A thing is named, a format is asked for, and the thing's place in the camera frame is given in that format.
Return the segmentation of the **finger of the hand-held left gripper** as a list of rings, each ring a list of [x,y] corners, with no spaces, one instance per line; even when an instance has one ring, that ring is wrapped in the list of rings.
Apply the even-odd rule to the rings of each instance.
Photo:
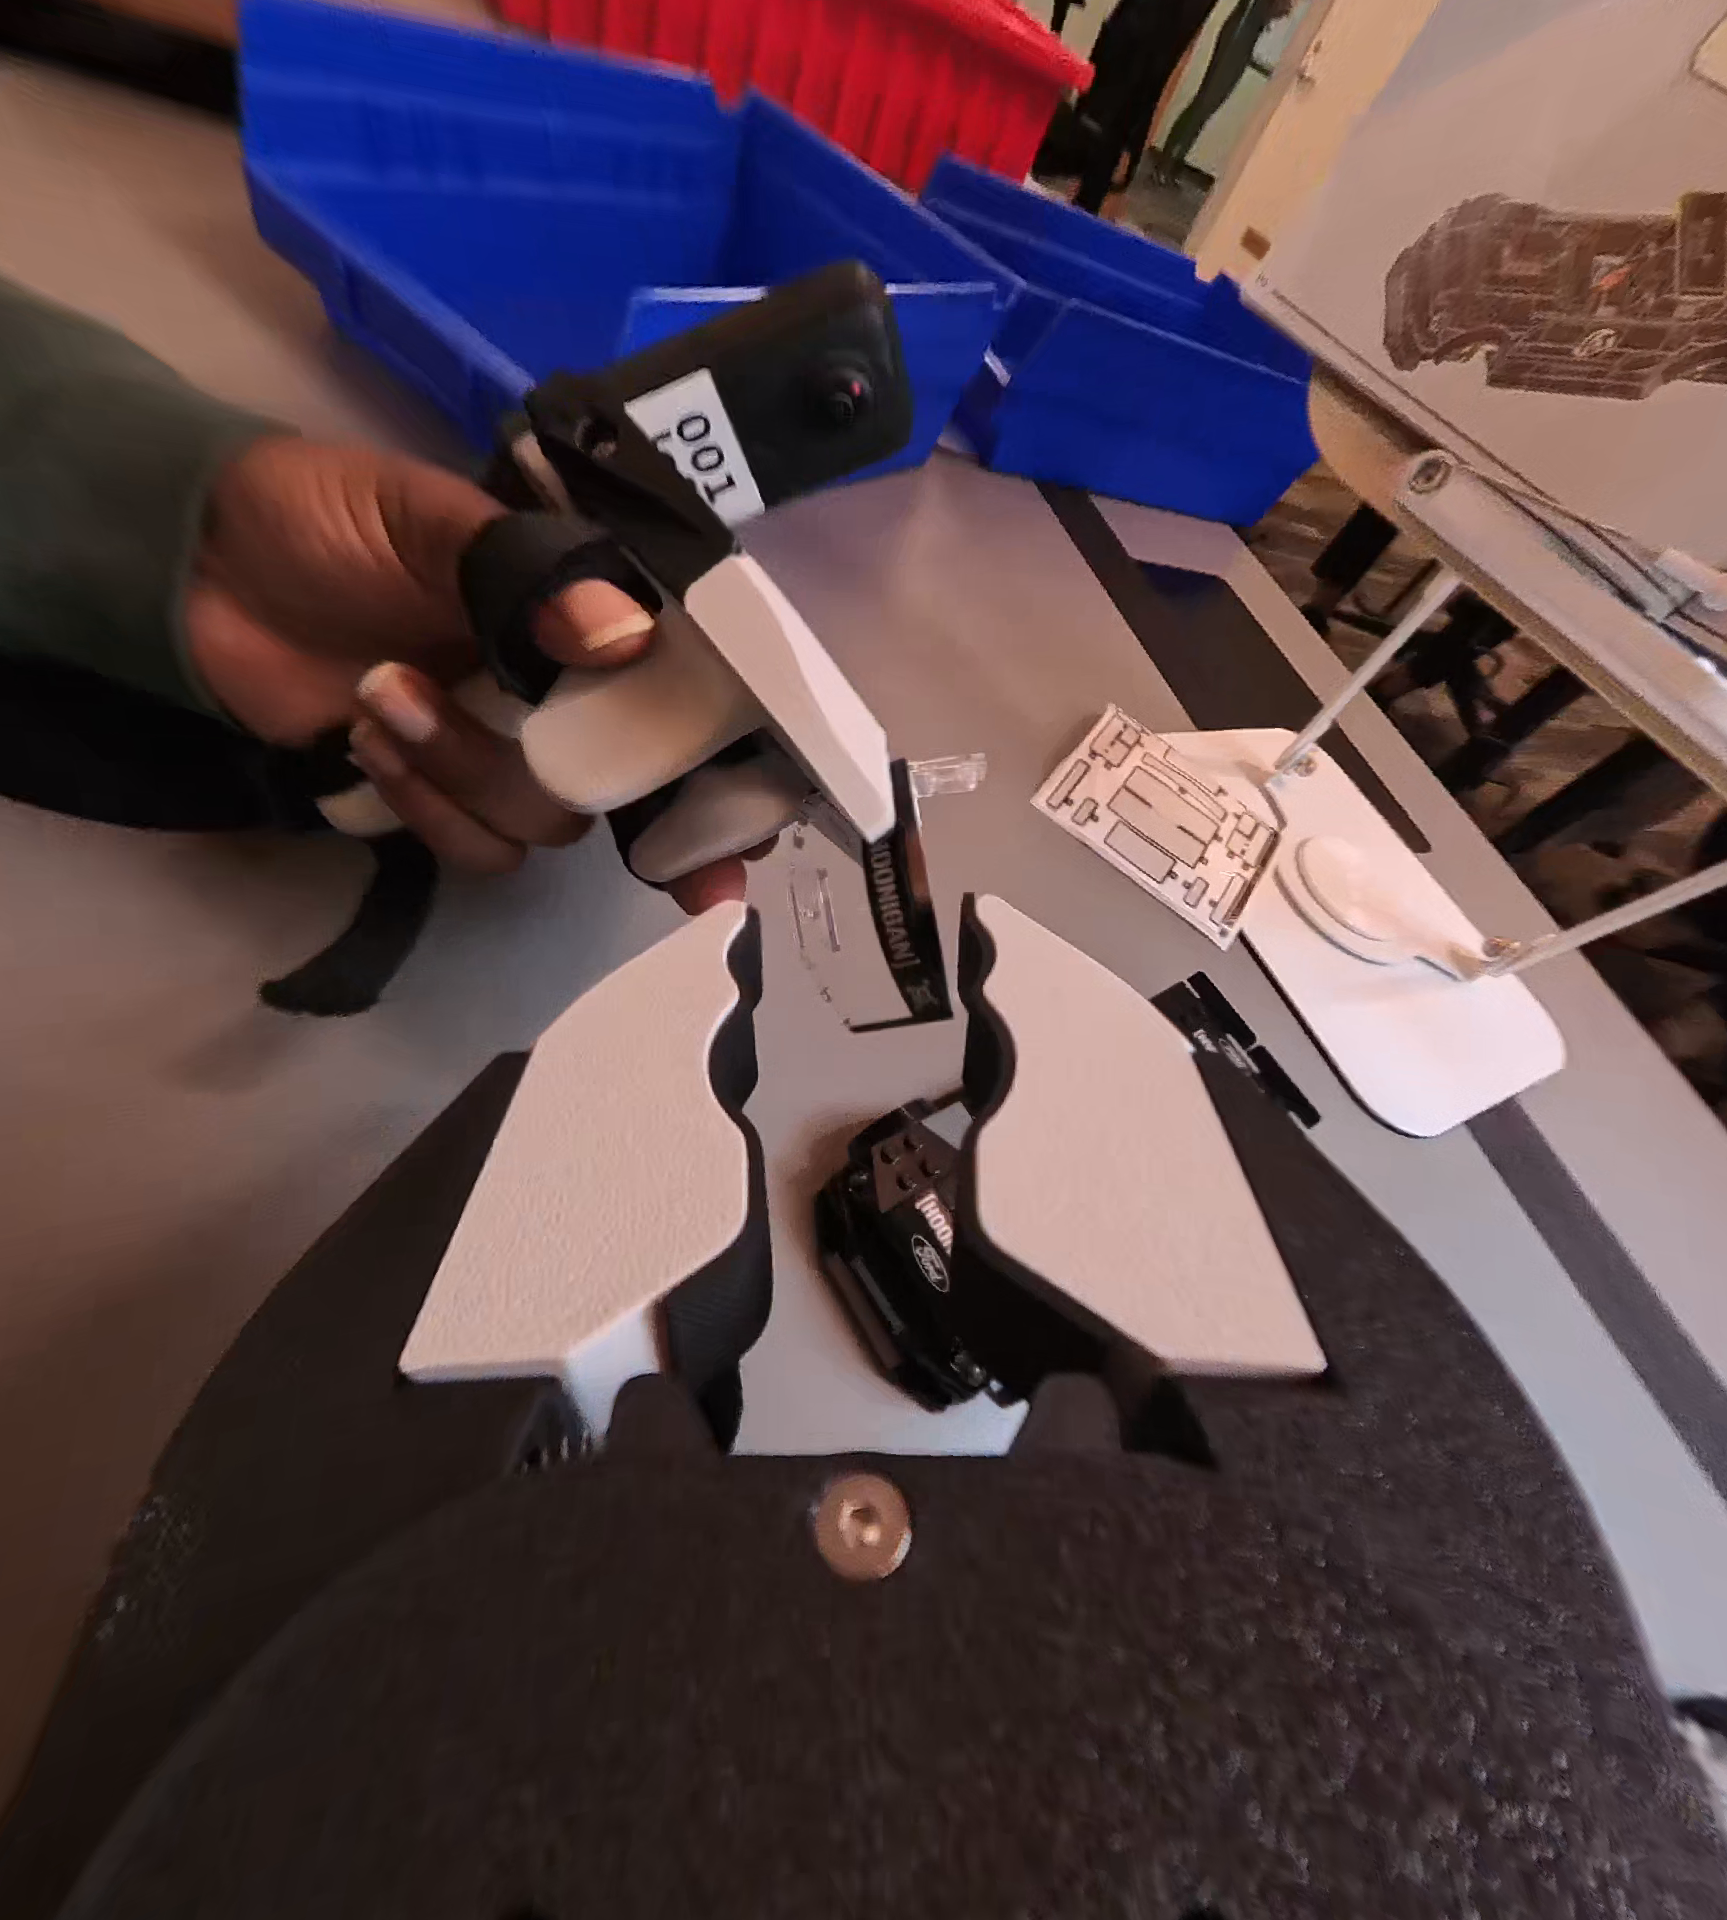
[[[876,1022],[876,923],[842,832],[818,817],[782,827],[754,864],[754,906],[766,955],[796,972],[828,1023],[858,1032]]]
[[[864,843],[888,837],[898,802],[884,725],[768,569],[734,551],[686,590],[684,609],[816,792]]]

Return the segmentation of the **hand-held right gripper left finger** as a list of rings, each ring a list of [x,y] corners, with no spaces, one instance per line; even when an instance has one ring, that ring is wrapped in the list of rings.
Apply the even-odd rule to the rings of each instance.
[[[762,928],[728,901],[536,1042],[402,1346],[416,1384],[552,1380],[590,1435],[668,1375],[718,1441],[774,1306],[758,1083]]]

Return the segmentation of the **person's left hand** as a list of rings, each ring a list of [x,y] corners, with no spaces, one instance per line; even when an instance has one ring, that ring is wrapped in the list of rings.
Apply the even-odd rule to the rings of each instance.
[[[288,750],[346,736],[392,819],[484,873],[590,830],[456,695],[480,668],[462,557],[502,516],[444,467],[266,435],[210,486],[186,591],[188,658],[224,711]]]

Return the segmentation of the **lego instruction booklet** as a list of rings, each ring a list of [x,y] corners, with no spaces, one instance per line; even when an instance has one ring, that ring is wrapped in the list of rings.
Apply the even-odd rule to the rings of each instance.
[[[1434,446],[1727,567],[1727,4],[1444,4],[1254,301]]]

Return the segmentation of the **person's left forearm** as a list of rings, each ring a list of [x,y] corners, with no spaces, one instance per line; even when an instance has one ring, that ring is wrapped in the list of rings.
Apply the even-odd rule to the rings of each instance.
[[[288,434],[0,276],[0,655],[220,713],[186,617],[206,511]]]

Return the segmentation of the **white sticker sheet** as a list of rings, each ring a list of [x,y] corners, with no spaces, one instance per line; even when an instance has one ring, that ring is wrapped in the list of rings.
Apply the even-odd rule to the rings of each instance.
[[[1032,805],[1218,949],[1236,943],[1286,830],[1242,763],[1188,751],[1120,703],[1046,773]]]

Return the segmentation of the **red storage bin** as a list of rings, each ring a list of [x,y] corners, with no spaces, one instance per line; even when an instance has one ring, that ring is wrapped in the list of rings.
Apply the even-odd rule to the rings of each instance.
[[[758,93],[908,189],[942,158],[1022,180],[1092,63],[1012,2],[490,2],[504,25]]]

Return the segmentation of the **black lego car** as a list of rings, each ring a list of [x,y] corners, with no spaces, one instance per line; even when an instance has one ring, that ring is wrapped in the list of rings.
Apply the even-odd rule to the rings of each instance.
[[[850,1135],[814,1200],[826,1281],[876,1371],[928,1411],[1022,1395],[972,1352],[952,1301],[962,1139],[938,1118],[968,1116],[950,1087],[904,1102]]]

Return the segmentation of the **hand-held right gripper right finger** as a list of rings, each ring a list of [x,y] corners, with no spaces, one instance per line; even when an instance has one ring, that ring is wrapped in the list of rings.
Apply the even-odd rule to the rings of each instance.
[[[1312,1382],[1328,1355],[1188,1036],[994,894],[966,894],[954,1311],[998,1395]]]

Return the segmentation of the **white booklet stand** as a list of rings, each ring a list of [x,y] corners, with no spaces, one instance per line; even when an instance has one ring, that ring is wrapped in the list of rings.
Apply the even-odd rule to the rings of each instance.
[[[1396,635],[1300,731],[1176,738],[1184,766],[1232,773],[1278,813],[1274,862],[1242,937],[1336,1076],[1374,1118],[1438,1138],[1556,1073],[1566,1045],[1528,972],[1625,923],[1727,885],[1727,860],[1629,908],[1536,937],[1486,934],[1324,745],[1382,663],[1460,588],[1476,590],[1727,802],[1727,668],[1677,620],[1649,620],[1613,557],[1564,509],[1526,503],[1334,374],[1314,382],[1316,440],[1436,561]]]

